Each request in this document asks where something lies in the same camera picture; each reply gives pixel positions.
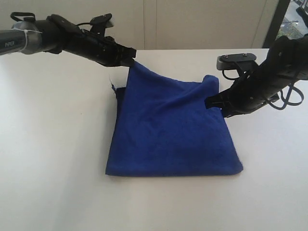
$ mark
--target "white wall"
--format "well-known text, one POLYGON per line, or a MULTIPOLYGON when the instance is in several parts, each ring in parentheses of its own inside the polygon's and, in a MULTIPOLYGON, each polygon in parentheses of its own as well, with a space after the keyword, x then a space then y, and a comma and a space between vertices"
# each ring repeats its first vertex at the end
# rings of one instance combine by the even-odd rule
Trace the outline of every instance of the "white wall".
POLYGON ((73 23, 114 15, 107 34, 136 49, 260 48, 278 0, 6 0, 0 29, 12 11, 52 13, 73 23))

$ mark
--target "robotic arm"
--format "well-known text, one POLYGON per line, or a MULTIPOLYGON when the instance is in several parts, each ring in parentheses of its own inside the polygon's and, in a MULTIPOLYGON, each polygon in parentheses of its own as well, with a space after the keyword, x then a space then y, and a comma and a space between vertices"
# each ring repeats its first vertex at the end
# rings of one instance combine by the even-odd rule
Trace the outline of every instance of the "robotic arm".
MULTIPOLYGON (((11 14, 17 21, 11 30, 0 31, 0 55, 12 52, 33 54, 41 51, 59 54, 63 50, 96 61, 104 66, 132 66, 136 50, 117 44, 112 37, 105 37, 106 28, 112 27, 112 15, 93 18, 89 23, 75 25, 63 17, 52 14, 46 20, 36 20, 33 13, 11 14), (91 25, 90 31, 80 29, 91 25)), ((282 110, 287 105, 300 105, 303 93, 294 84, 308 80, 308 37, 289 40, 280 37, 270 48, 266 60, 258 65, 250 53, 218 57, 217 69, 225 78, 226 70, 237 70, 239 77, 233 85, 217 95, 205 99, 206 108, 221 108, 224 117, 249 114, 269 104, 282 110), (282 89, 289 86, 286 97, 282 89), (301 97, 297 103, 289 102, 292 91, 301 97), (282 107, 273 103, 280 98, 282 107)))

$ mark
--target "white tabletop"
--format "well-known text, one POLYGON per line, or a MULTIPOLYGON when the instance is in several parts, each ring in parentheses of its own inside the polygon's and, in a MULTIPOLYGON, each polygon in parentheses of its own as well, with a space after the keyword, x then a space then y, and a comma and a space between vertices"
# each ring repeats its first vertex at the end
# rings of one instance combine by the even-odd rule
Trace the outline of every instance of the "white tabletop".
MULTIPOLYGON (((226 53, 267 50, 138 51, 171 78, 216 75, 226 53)), ((123 178, 104 174, 116 119, 105 68, 68 53, 0 57, 0 230, 306 231, 308 100, 226 119, 244 170, 225 177, 123 178)), ((308 82, 297 86, 308 95, 308 82)))

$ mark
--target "folded towel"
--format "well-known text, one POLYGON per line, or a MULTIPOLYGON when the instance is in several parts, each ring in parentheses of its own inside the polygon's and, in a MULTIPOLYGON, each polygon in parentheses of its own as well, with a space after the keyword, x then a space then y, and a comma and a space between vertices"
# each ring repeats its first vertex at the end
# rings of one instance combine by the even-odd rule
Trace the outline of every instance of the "folded towel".
POLYGON ((243 166, 219 108, 204 100, 218 79, 202 83, 160 76, 135 62, 115 90, 115 131, 106 174, 131 177, 232 175, 243 166))

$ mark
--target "blue towel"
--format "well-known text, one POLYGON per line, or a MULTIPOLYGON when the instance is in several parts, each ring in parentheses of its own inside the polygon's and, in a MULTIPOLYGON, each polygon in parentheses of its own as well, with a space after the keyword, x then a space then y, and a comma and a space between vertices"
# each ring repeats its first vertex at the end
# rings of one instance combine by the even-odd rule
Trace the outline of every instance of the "blue towel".
POLYGON ((130 177, 232 175, 243 166, 219 108, 204 99, 218 79, 202 83, 160 76, 135 62, 116 89, 115 131, 106 174, 130 177))

